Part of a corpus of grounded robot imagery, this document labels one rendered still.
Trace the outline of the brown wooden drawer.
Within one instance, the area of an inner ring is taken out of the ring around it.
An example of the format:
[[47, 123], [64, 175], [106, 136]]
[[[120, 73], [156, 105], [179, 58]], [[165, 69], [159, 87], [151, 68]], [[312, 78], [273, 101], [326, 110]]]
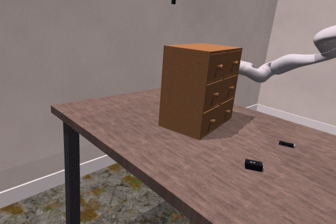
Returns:
[[203, 113], [201, 137], [217, 127], [219, 105]]
[[226, 59], [226, 52], [211, 54], [207, 82], [224, 77]]
[[241, 50], [228, 51], [225, 76], [238, 72]]
[[207, 84], [204, 111], [221, 102], [223, 80]]
[[237, 75], [224, 79], [223, 93], [221, 102], [231, 98], [235, 94]]
[[220, 105], [220, 113], [219, 113], [219, 120], [218, 120], [218, 126], [224, 123], [226, 120], [231, 118], [231, 111], [233, 107], [233, 98], [225, 101]]

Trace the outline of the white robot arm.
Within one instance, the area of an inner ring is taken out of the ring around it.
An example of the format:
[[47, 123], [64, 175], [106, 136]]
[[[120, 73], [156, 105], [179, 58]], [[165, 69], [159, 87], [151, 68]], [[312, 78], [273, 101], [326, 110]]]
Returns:
[[295, 68], [336, 58], [336, 26], [331, 26], [318, 32], [314, 36], [313, 42], [320, 53], [314, 55], [285, 55], [260, 66], [258, 69], [255, 69], [252, 63], [242, 61], [238, 74], [262, 83], [275, 74], [282, 74]]

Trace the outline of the small brown wooden chest of drawers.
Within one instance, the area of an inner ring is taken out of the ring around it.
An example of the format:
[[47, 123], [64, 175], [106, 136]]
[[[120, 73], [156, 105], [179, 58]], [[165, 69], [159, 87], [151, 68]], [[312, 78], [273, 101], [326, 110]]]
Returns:
[[216, 51], [214, 47], [202, 44], [164, 45], [159, 126], [201, 140], [230, 120], [232, 114], [231, 118], [219, 126], [217, 121], [217, 127], [201, 137], [203, 113], [218, 105], [220, 113], [221, 103], [235, 98], [234, 94], [221, 102], [221, 95], [219, 104], [204, 111], [207, 84], [222, 79], [224, 86], [225, 78], [237, 75], [238, 79], [239, 72], [238, 68], [237, 73], [228, 76], [224, 73], [224, 77], [207, 82], [211, 54], [226, 52], [228, 57], [228, 51], [241, 50], [241, 60], [242, 49], [222, 46]]

